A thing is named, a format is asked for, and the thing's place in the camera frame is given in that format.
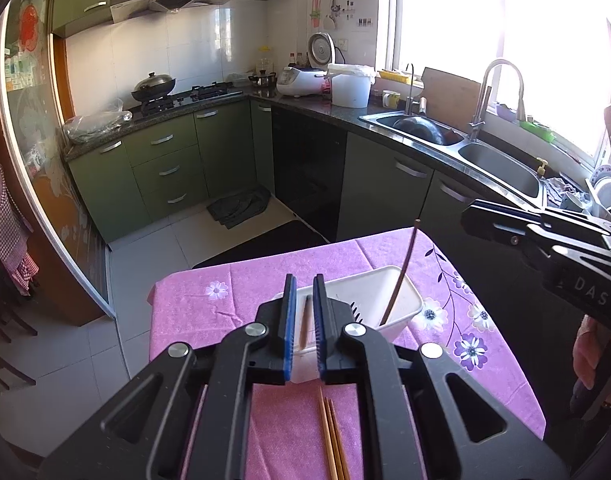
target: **cutting board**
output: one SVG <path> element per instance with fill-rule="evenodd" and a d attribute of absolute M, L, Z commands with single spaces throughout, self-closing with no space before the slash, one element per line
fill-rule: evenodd
<path fill-rule="evenodd" d="M 481 84 L 428 67 L 423 70 L 421 80 L 421 97 L 428 100 L 428 117 L 469 134 Z M 490 91 L 492 88 L 488 87 L 487 97 Z"/>

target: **tablecloth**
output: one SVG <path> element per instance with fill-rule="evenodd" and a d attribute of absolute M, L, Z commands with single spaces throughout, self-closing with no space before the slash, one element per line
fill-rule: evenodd
<path fill-rule="evenodd" d="M 328 246 L 206 269 L 177 272 L 154 285 L 150 359 L 169 344 L 194 348 L 218 343 L 231 330 L 254 320 L 261 303 L 281 293 L 285 276 L 297 286 L 388 265 L 401 266 L 410 229 Z M 407 348 L 436 342 L 536 435 L 545 418 L 538 401 L 492 318 L 425 234 L 419 232 L 409 278 L 424 298 L 423 310 L 395 341 Z M 325 479 L 326 458 L 319 424 L 318 380 L 254 387 L 248 440 L 248 479 Z M 352 478 L 363 478 L 356 389 L 323 386 L 335 403 Z"/>

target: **gray rag on floor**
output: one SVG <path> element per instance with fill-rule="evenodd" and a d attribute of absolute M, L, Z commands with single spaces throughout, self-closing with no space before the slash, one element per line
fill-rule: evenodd
<path fill-rule="evenodd" d="M 208 212 L 228 229 L 263 213 L 270 202 L 270 192 L 263 186 L 220 198 L 208 206 Z"/>

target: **black appliance door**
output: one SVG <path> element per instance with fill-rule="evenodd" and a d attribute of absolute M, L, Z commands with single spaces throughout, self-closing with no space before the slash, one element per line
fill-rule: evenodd
<path fill-rule="evenodd" d="M 345 130 L 272 107 L 275 195 L 328 241 L 337 239 Z"/>

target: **metal bolt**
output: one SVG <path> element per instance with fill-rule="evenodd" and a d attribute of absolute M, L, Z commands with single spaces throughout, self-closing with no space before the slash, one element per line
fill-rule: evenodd
<path fill-rule="evenodd" d="M 365 333 L 365 327 L 361 323 L 349 323 L 343 330 L 353 337 L 360 337 Z"/>
<path fill-rule="evenodd" d="M 443 354 L 443 349 L 436 343 L 426 343 L 421 347 L 421 353 L 428 359 L 437 359 Z"/>
<path fill-rule="evenodd" d="M 266 328 L 262 323 L 250 323 L 246 325 L 246 333 L 250 337 L 256 337 L 265 334 Z"/>
<path fill-rule="evenodd" d="M 185 357 L 189 351 L 190 348 L 185 343 L 174 343 L 168 347 L 168 355 L 170 357 Z"/>

